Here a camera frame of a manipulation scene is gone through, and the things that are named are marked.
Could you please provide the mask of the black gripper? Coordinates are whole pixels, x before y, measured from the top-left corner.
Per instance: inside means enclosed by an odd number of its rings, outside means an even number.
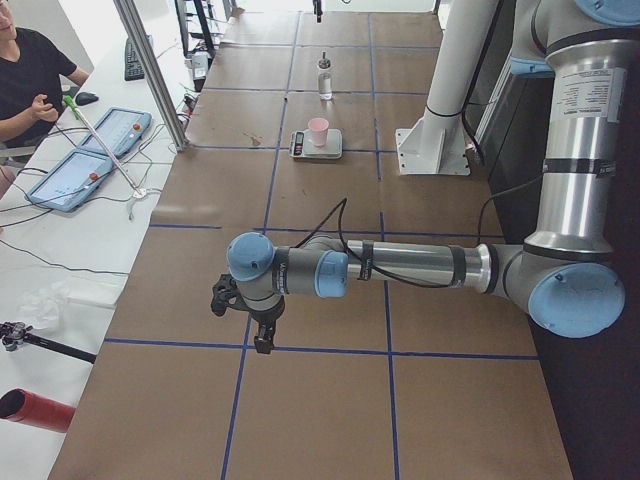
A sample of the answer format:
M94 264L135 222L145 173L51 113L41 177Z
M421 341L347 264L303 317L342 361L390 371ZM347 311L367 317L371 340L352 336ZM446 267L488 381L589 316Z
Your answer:
M280 298L276 304L266 310L253 309L250 312L250 317L260 325L254 336L254 346L259 354L267 354L273 350L276 323L284 310L285 299Z

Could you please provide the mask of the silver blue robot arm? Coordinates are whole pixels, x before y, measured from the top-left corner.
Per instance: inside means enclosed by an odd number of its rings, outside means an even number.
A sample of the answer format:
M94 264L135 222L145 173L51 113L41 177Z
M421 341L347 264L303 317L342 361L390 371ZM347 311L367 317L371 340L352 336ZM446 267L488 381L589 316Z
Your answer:
M546 152L534 178L538 211L525 217L532 232L471 248L348 240L318 230L277 246L244 233L228 246L212 312L247 313L258 326L256 350L268 354L287 295L339 298L349 279L378 279L495 295L566 338L602 332L626 303L604 229L625 87L638 61L635 1L516 2L511 71L553 81Z
M322 22L322 16L323 16L323 4L322 4L322 0L312 0L312 4L313 4L313 13L316 17L316 22L317 23L321 23Z

